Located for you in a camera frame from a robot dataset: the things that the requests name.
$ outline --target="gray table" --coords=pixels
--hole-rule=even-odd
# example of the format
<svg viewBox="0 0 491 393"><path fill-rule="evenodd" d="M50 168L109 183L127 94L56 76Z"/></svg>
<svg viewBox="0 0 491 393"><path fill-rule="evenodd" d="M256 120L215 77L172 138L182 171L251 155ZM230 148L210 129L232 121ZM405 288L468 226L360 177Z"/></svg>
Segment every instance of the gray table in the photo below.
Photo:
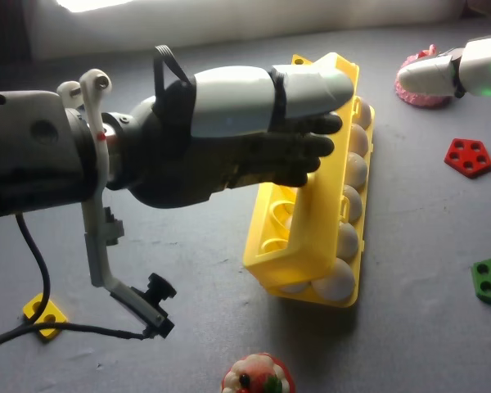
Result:
<svg viewBox="0 0 491 393"><path fill-rule="evenodd" d="M176 328L165 341L64 332L44 346L22 337L0 347L0 392L216 392L232 362L268 351L286 362L302 392L491 393L491 307L475 298L469 271L491 257L491 174L471 181L444 163L456 137L482 140L491 155L491 98L424 111L393 90L409 54L488 34L490 20L468 20L177 51L191 72L268 67L295 52L316 60L336 51L360 65L358 93L376 109L376 131L358 306L338 312L278 300L242 269L257 187L181 210L107 193L127 233L110 249L114 271L137 287L153 271L168 278L178 295L164 307ZM54 90L91 67L113 80L105 110L129 111L153 93L148 53L6 68L0 88ZM52 297L71 321L140 328L90 285L79 206L26 220L47 259ZM0 332L18 324L40 290L15 220L0 219Z"/></svg>

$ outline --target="black cable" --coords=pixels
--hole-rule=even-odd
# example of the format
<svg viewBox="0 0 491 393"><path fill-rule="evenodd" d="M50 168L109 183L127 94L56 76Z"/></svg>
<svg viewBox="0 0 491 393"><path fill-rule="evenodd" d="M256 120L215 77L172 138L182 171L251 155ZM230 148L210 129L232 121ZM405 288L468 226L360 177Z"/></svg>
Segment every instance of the black cable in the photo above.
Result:
<svg viewBox="0 0 491 393"><path fill-rule="evenodd" d="M24 336L27 333L37 332L43 329L59 329L59 330L71 330L73 332L87 332L96 333L103 336L123 338L125 340L138 339L145 340L149 338L141 333L126 332L124 330L113 330L107 329L105 327L89 326L89 325L78 325L76 323L67 322L42 322L36 323L34 325L20 326L9 332L5 332L0 335L0 345L14 340L17 337Z"/></svg>
<svg viewBox="0 0 491 393"><path fill-rule="evenodd" d="M25 324L27 325L32 325L38 320L38 318L40 318L40 315L43 314L43 311L47 307L49 296L51 295L51 279L49 278L49 271L47 270L47 265L45 260L43 260L42 253L36 246L36 243L34 242L33 238L31 237L31 234L29 233L29 230L27 229L27 225L25 224L25 220L24 220L24 215L20 213L15 217L16 217L16 222L18 223L18 228L20 229L20 232L22 233L22 236L24 237L27 246L33 253L34 260L36 260L38 268L40 269L40 274L42 274L42 283L43 283L42 299L40 300L40 304L38 305L38 308L34 311L34 314L31 316L31 318L29 318L25 322Z"/></svg>

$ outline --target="robotic hand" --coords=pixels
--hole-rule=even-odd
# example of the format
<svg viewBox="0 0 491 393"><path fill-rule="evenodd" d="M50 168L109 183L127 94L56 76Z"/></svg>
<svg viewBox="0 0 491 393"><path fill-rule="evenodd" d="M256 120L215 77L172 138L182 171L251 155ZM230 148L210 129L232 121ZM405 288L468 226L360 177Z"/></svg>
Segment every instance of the robotic hand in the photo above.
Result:
<svg viewBox="0 0 491 393"><path fill-rule="evenodd" d="M167 88L164 66L178 77ZM222 67L187 77L164 46L156 48L154 71L155 97L129 115L100 112L111 89L100 70L62 84L60 96L0 93L0 215L81 202L92 284L133 311L149 337L166 337L173 324L159 302L176 291L156 274L142 292L110 272L106 247L124 230L102 204L105 187L169 208L260 182L303 186L319 157L332 153L332 141L320 135L340 129L330 112L354 86L342 72L314 65ZM75 110L82 104L87 123Z"/></svg>
<svg viewBox="0 0 491 393"><path fill-rule="evenodd" d="M473 39L465 47L438 56L421 57L399 71L399 82L410 93L491 96L491 37Z"/></svg>

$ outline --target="green light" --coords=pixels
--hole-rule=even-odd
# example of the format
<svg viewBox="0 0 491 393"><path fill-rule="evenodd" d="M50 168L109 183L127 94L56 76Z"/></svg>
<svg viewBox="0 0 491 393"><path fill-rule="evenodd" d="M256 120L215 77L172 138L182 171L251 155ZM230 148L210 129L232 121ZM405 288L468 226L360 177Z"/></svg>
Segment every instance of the green light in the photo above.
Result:
<svg viewBox="0 0 491 393"><path fill-rule="evenodd" d="M480 91L480 94L482 94L483 96L491 96L491 88L483 88Z"/></svg>

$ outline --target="egg compartment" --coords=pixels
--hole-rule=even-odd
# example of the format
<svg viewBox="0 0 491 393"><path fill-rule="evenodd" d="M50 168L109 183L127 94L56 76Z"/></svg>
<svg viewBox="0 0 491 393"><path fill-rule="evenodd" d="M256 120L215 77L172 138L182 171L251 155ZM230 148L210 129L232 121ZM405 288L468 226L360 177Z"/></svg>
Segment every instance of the egg compartment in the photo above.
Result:
<svg viewBox="0 0 491 393"><path fill-rule="evenodd" d="M293 56L292 63L304 66L312 64L298 55ZM315 64L345 72L351 78L356 94L357 65L336 53L325 55ZM352 120L361 119L364 115L362 100L356 96L336 111L343 125L329 137L335 143L335 150L321 159L320 169L309 174L306 186L298 190L273 183L262 183L259 186L243 265L269 293L335 307L348 307L357 300L375 114L373 108L370 107L370 110L371 123L366 128L369 149L363 157L367 165L367 177L366 182L357 188L363 208L361 216L352 223L358 235L358 250L345 261L354 274L353 292L343 301L329 301L321 298L310 285L296 293L281 288L324 278L333 270L339 223L345 223L349 218L349 200L343 195L343 186L351 124ZM291 227L288 228L287 220L290 216Z"/></svg>

